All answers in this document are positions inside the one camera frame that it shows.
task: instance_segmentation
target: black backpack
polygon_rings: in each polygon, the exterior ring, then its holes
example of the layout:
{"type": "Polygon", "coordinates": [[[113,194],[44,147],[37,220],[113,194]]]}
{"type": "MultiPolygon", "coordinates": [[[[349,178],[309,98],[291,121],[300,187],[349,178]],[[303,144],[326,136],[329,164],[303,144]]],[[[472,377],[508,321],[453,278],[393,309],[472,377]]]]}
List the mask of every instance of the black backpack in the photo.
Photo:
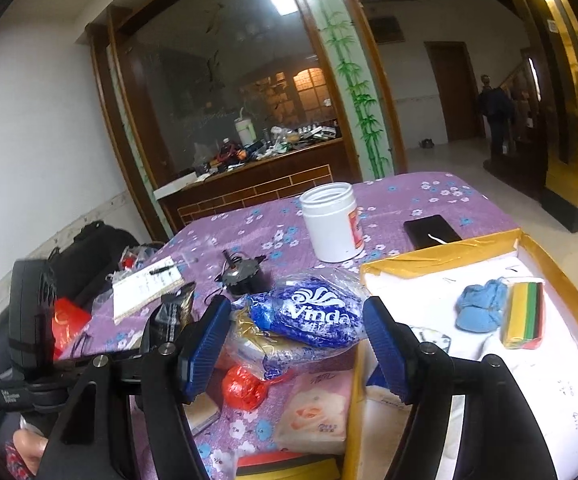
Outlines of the black backpack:
{"type": "Polygon", "coordinates": [[[127,231],[102,221],[85,225],[69,247],[64,251],[56,248],[49,256],[56,296],[67,298],[90,313],[96,296],[111,288],[106,277],[118,270],[124,249],[137,245],[138,241],[127,231]]]}

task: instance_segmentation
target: white wall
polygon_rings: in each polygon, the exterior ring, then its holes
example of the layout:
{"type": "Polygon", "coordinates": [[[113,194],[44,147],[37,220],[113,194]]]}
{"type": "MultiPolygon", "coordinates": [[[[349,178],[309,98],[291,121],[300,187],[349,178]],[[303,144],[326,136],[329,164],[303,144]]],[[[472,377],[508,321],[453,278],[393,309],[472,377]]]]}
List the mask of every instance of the white wall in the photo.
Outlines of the white wall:
{"type": "MultiPolygon", "coordinates": [[[[126,190],[88,47],[60,22],[0,22],[0,279],[56,232],[126,190]]],[[[148,239],[133,204],[111,222],[148,239]]]]}
{"type": "Polygon", "coordinates": [[[429,0],[368,5],[369,16],[395,15],[403,43],[379,46],[406,148],[432,137],[447,142],[438,86],[425,41],[464,41],[480,91],[480,75],[499,85],[521,62],[529,46],[522,20],[496,0],[429,0]]]}

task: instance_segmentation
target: human hand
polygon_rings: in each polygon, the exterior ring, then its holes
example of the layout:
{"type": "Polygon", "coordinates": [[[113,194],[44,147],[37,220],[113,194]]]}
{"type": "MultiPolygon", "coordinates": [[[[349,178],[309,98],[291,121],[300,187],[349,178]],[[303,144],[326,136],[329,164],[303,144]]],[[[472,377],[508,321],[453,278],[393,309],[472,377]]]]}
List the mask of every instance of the human hand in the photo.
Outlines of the human hand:
{"type": "Polygon", "coordinates": [[[29,430],[17,430],[13,434],[13,445],[18,450],[24,464],[34,475],[38,473],[40,459],[44,455],[48,442],[49,440],[45,437],[29,430]]]}

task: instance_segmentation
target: green bamboo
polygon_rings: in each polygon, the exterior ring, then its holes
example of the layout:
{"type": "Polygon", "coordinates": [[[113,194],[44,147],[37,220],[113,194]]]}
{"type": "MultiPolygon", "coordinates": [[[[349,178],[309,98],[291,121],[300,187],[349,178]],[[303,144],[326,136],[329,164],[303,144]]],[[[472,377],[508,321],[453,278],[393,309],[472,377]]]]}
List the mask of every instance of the green bamboo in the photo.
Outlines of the green bamboo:
{"type": "Polygon", "coordinates": [[[348,20],[341,20],[336,23],[335,18],[342,13],[339,11],[328,13],[323,0],[317,0],[317,3],[326,22],[323,32],[329,35],[327,43],[335,49],[338,57],[339,65],[336,67],[336,71],[339,75],[344,76],[347,83],[347,91],[351,95],[352,103],[354,104],[358,126],[362,131],[362,139],[365,143],[373,177],[382,178],[385,176],[383,161],[388,162],[388,159],[381,156],[379,146],[379,138],[384,130],[374,129],[374,126],[379,124],[379,121],[371,113],[371,106],[376,104],[377,100],[368,94],[369,81],[359,80],[360,67],[350,61],[352,53],[349,45],[355,43],[355,39],[349,35],[345,36],[344,33],[349,30],[351,23],[348,20]]]}

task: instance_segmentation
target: blue cloth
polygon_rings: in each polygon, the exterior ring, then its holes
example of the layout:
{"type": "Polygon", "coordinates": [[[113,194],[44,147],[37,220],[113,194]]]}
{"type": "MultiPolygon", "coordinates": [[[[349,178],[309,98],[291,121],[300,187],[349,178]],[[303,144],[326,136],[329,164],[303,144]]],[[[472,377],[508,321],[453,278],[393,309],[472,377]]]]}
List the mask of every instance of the blue cloth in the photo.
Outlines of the blue cloth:
{"type": "Polygon", "coordinates": [[[507,294],[508,287],[500,280],[466,286],[456,302],[459,311],[456,326],[477,333],[496,330],[502,323],[507,294]]]}

